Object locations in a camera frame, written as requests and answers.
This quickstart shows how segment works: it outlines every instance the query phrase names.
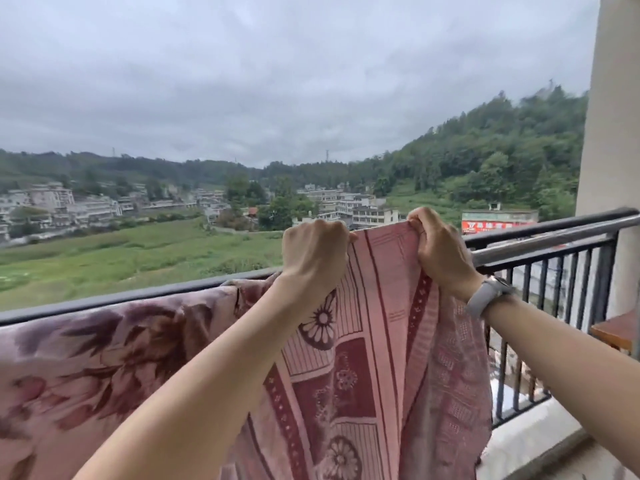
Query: white pillar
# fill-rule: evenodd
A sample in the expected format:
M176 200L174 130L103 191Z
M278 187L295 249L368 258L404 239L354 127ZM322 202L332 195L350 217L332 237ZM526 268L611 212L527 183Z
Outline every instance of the white pillar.
M640 0L601 0L577 215L640 209ZM608 317L636 304L640 228L620 233Z

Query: balcony railing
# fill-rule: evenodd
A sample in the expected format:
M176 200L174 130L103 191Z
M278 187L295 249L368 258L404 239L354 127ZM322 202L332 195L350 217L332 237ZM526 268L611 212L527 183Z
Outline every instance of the balcony railing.
M640 225L636 209L485 232L467 237L474 263L483 274L511 282L525 301L585 332L605 320L620 229ZM0 326L220 286L238 278L265 278L276 268L133 290L0 313ZM544 384L494 330L486 327L492 361L493 427L551 398Z

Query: hand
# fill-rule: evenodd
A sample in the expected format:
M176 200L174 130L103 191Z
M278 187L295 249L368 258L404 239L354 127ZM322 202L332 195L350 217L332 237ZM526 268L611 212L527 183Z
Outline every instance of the hand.
M444 291L468 302L484 276L476 271L458 230L428 207L412 210L407 220L420 233L418 259L424 272Z
M348 245L357 238L342 222L321 219L287 229L282 237L281 277L296 287L302 299L319 303L338 286Z

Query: wooden table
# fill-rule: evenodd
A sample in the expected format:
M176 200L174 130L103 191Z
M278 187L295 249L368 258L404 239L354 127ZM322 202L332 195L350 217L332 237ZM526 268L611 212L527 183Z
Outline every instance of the wooden table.
M631 352L637 333L637 313L631 310L623 315L613 317L592 325L589 329L594 337L618 350Z

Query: balcony floor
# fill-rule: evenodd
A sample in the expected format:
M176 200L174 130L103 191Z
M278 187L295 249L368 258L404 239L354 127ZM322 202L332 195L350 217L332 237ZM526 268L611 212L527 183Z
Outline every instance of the balcony floor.
M590 440L532 480L638 480L629 470L618 472L618 466L611 453Z

